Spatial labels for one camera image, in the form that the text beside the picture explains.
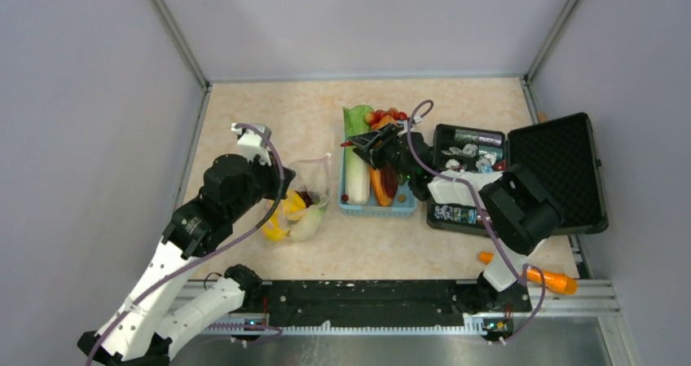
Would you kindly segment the dark red toy eggplant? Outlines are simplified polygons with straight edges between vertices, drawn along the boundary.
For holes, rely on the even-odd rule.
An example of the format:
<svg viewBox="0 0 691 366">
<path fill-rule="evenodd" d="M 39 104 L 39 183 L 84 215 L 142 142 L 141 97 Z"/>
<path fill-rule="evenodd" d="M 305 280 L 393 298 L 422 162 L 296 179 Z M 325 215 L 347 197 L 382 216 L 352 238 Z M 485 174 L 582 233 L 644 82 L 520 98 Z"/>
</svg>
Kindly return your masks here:
<svg viewBox="0 0 691 366">
<path fill-rule="evenodd" d="M 391 165 L 385 165 L 381 169 L 381 185 L 385 195 L 393 200 L 398 191 L 398 175 Z"/>
</svg>

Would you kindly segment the yellow toy bell pepper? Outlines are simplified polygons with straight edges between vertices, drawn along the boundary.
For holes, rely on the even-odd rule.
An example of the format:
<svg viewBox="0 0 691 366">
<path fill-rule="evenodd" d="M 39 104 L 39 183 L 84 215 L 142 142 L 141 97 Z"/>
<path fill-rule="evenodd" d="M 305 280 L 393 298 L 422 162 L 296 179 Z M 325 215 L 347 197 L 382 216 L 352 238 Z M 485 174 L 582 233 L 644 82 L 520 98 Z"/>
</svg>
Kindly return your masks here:
<svg viewBox="0 0 691 366">
<path fill-rule="evenodd" d="M 290 222 L 296 222 L 303 218 L 307 207 L 295 190 L 288 190 L 286 197 L 281 201 L 281 214 Z"/>
</svg>

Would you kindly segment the dark red toy grapes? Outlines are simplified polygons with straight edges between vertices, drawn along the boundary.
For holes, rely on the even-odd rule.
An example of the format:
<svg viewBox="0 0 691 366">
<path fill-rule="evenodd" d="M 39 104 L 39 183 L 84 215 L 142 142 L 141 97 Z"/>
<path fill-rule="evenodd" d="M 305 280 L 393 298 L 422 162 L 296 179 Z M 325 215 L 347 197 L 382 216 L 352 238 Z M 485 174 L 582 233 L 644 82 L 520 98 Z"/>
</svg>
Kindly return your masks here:
<svg viewBox="0 0 691 366">
<path fill-rule="evenodd" d="M 297 191 L 297 194 L 301 197 L 306 207 L 310 207 L 314 204 L 312 196 L 307 191 Z"/>
</svg>

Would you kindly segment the clear zip bag pink dots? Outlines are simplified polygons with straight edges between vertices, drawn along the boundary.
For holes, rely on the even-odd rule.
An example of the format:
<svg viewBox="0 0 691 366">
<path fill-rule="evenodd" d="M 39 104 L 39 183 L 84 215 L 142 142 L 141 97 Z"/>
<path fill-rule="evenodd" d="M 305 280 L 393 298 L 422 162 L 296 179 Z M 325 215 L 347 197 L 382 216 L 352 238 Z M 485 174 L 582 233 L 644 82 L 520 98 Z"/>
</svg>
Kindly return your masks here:
<svg viewBox="0 0 691 366">
<path fill-rule="evenodd" d="M 313 237 L 323 221 L 332 198 L 332 154 L 301 159 L 288 167 L 296 176 L 288 184 L 285 198 L 262 225 L 266 240 L 273 243 L 301 242 Z"/>
</svg>

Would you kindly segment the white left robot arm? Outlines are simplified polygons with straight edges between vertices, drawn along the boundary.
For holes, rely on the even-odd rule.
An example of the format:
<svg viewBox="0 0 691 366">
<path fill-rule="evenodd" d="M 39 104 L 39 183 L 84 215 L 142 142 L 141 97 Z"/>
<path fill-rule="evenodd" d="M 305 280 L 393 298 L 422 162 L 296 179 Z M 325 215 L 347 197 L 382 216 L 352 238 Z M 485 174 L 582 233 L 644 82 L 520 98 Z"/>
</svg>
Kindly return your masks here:
<svg viewBox="0 0 691 366">
<path fill-rule="evenodd" d="M 260 304 L 260 277 L 243 265 L 228 268 L 211 289 L 170 312 L 197 267 L 219 255 L 234 224 L 269 200 L 266 223 L 286 198 L 294 170 L 274 154 L 217 157 L 193 199 L 176 209 L 152 260 L 115 315 L 77 342 L 86 363 L 168 365 L 176 354 L 221 315 Z"/>
</svg>

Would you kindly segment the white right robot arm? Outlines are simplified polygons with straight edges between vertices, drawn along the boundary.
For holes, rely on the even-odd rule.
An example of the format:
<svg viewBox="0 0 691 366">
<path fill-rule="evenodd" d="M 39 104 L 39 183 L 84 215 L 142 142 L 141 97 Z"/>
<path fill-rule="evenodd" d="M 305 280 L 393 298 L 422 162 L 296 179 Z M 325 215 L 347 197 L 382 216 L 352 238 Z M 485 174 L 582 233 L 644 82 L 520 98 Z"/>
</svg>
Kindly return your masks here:
<svg viewBox="0 0 691 366">
<path fill-rule="evenodd" d="M 439 125 L 426 143 L 387 125 L 346 142 L 371 170 L 403 177 L 416 199 L 448 209 L 444 221 L 485 228 L 497 251 L 478 278 L 478 301 L 489 311 L 510 301 L 528 257 L 563 222 L 560 204 L 524 165 L 496 169 L 506 157 L 500 133 Z"/>
</svg>

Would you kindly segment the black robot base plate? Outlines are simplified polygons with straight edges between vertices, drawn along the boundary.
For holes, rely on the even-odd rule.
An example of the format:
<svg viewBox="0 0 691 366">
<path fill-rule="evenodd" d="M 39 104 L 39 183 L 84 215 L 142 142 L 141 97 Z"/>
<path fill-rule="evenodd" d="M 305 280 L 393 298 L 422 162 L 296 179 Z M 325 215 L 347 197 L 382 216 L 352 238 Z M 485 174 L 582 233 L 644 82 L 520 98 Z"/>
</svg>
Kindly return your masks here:
<svg viewBox="0 0 691 366">
<path fill-rule="evenodd" d="M 277 327 L 422 328 L 531 309 L 519 284 L 496 292 L 476 280 L 275 280 L 253 290 L 237 313 Z"/>
</svg>

